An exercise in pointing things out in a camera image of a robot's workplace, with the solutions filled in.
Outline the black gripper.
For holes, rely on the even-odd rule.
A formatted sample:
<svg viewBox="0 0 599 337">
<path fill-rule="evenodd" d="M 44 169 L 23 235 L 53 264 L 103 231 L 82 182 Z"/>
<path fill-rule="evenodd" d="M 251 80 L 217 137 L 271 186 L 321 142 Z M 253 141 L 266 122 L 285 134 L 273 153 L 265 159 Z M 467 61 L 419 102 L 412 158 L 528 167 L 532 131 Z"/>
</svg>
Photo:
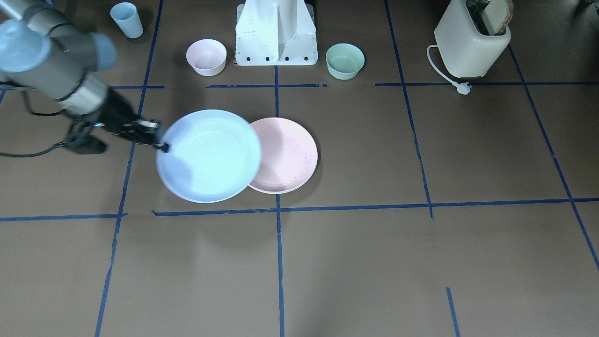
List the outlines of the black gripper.
<svg viewBox="0 0 599 337">
<path fill-rule="evenodd" d="M 94 111 L 96 122 L 125 140 L 169 152 L 170 145 L 162 140 L 162 122 L 147 120 L 133 111 L 132 106 L 115 90 L 109 88 L 102 104 Z"/>
</svg>

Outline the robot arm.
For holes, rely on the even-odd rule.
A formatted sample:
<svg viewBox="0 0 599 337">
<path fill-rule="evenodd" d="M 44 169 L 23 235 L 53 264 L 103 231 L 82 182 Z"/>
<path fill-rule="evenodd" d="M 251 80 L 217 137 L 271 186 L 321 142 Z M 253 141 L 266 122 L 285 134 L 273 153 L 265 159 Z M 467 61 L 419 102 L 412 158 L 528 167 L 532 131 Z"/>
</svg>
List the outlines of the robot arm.
<svg viewBox="0 0 599 337">
<path fill-rule="evenodd" d="M 139 117 L 98 77 L 117 59 L 108 36 L 81 31 L 44 0 L 3 0 L 1 10 L 7 16 L 1 24 L 2 89 L 20 90 L 28 112 L 28 90 L 38 90 L 71 120 L 65 140 L 52 149 L 102 154 L 107 145 L 92 134 L 101 127 L 127 141 L 169 151 L 162 123 Z"/>
</svg>

